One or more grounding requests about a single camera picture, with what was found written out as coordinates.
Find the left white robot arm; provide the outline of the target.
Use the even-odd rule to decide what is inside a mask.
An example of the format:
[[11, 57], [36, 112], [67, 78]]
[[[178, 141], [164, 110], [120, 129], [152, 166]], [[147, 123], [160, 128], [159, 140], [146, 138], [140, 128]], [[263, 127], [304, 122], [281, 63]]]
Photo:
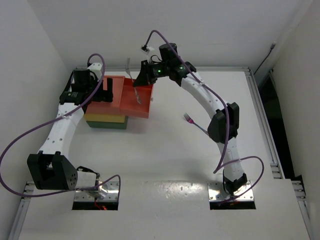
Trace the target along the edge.
[[109, 92], [99, 83], [103, 65], [89, 63], [87, 67], [75, 68], [59, 97], [56, 121], [38, 153], [30, 154], [27, 165], [39, 190], [73, 191], [96, 185], [97, 174], [79, 172], [69, 161], [70, 145], [86, 107], [81, 104], [94, 91], [97, 100], [107, 100]]

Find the green bottom drawer box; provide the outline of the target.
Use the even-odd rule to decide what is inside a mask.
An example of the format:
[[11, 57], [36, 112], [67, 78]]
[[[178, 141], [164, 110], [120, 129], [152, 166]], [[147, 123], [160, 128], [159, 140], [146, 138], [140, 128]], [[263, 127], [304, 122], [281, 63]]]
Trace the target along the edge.
[[124, 117], [123, 122], [87, 121], [87, 124], [90, 128], [126, 130], [128, 116]]

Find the pink metallic fork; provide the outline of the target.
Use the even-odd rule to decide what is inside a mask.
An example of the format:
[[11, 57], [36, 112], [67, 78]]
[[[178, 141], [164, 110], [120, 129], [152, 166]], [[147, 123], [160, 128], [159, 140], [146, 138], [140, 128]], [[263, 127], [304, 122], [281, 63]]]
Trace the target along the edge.
[[185, 113], [185, 114], [183, 115], [183, 117], [185, 118], [185, 120], [186, 120], [188, 123], [196, 126], [196, 127], [199, 128], [201, 131], [203, 131], [206, 135], [208, 135], [208, 132], [207, 132], [204, 128], [202, 128], [201, 126], [199, 126], [197, 123], [195, 123], [194, 120], [193, 120], [187, 113]]

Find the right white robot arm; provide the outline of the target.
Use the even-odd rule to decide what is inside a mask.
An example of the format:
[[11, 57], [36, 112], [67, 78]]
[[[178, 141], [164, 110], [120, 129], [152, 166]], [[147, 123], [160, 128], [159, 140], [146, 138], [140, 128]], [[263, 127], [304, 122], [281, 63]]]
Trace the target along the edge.
[[210, 117], [207, 134], [218, 146], [221, 159], [216, 170], [223, 170], [224, 190], [233, 196], [247, 183], [237, 149], [240, 107], [237, 103], [224, 101], [205, 84], [196, 68], [178, 57], [174, 43], [159, 47], [160, 61], [151, 56], [141, 61], [140, 72], [133, 82], [134, 87], [153, 85], [159, 78], [169, 77], [190, 93]]

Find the silver metal fork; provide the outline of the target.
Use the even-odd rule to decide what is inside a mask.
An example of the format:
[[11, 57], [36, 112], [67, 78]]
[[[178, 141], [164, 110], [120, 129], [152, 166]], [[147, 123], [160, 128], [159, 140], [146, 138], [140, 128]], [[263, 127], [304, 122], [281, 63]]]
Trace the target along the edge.
[[[134, 83], [134, 79], [132, 78], [131, 70], [130, 70], [130, 60], [131, 60], [130, 57], [128, 57], [126, 59], [125, 72], [129, 75], [132, 83]], [[135, 97], [136, 97], [136, 100], [137, 100], [138, 104], [141, 104], [142, 102], [141, 102], [138, 90], [135, 87], [133, 89], [134, 89]]]

